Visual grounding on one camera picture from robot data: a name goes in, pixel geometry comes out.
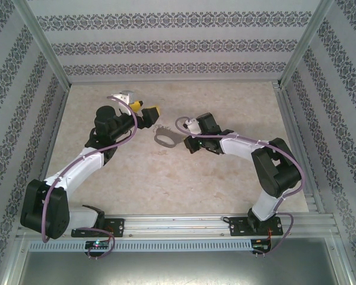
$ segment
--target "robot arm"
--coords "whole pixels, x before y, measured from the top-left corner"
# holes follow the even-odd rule
[[[187,120],[183,126],[193,134],[232,135],[230,138],[189,136],[185,139],[185,146],[191,153],[205,148],[215,154],[233,154],[254,163],[263,188],[257,203],[248,212],[248,224],[255,232],[263,227],[264,221],[275,215],[274,209],[281,197],[301,180],[298,169],[288,158],[263,145],[236,139],[237,134],[229,129],[222,132],[210,113]],[[284,140],[276,138],[265,142],[293,157]]]
[[[134,112],[137,112],[142,102],[133,102],[132,93],[123,91],[115,95],[118,99],[127,103]],[[95,227],[103,229],[104,212],[87,205],[78,208],[69,208],[68,201],[74,191],[96,170],[102,168],[113,157],[117,147],[94,153],[85,157],[88,153],[111,146],[122,135],[126,134],[135,125],[134,118],[127,109],[119,108],[120,115],[116,115],[114,108],[103,106],[96,111],[94,121],[95,128],[90,132],[90,138],[78,157],[84,157],[73,165],[64,174],[59,175],[67,167],[44,181],[33,180],[26,189],[24,206],[21,212],[21,224],[25,227],[41,232],[43,203],[46,194],[56,179],[59,179],[51,193],[46,216],[46,235],[57,239],[64,232],[80,227]],[[157,107],[142,109],[142,116],[136,116],[138,128],[150,128],[159,117]]]

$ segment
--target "marble floor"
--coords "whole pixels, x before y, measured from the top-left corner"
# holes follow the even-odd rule
[[[195,154],[183,143],[165,148],[154,141],[156,128],[175,130],[179,116],[211,112],[222,129],[261,140],[288,141],[272,84],[132,83],[73,85],[63,114],[48,176],[73,160],[94,127],[96,110],[116,106],[112,93],[132,90],[144,106],[159,105],[155,127],[137,130],[111,161],[73,194],[72,205],[88,204],[106,214],[247,213],[261,192],[253,163],[205,150]],[[288,198],[281,211],[308,211],[303,193]]]

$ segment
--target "patterned wallpaper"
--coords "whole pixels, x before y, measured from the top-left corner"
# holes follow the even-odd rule
[[[307,158],[356,276],[356,0],[335,1],[287,85]]]
[[[279,79],[319,0],[33,0],[73,83]]]
[[[26,185],[46,163],[65,91],[10,0],[0,0],[0,273]]]

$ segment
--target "perforated metal strip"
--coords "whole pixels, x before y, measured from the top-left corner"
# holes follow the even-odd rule
[[[82,252],[84,240],[41,240],[31,242],[30,252]],[[117,240],[117,252],[251,251],[250,239],[230,240]]]

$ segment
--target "enclosure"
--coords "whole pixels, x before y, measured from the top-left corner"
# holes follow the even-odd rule
[[[69,199],[124,219],[92,261],[95,238],[43,243],[20,214],[29,182],[76,158],[122,90],[161,113]],[[253,163],[190,154],[174,125],[207,112],[284,139],[304,170],[272,255],[255,258],[266,237],[222,220],[258,200]],[[158,129],[177,145],[157,144]],[[0,0],[0,284],[47,282],[356,284],[356,0]]]

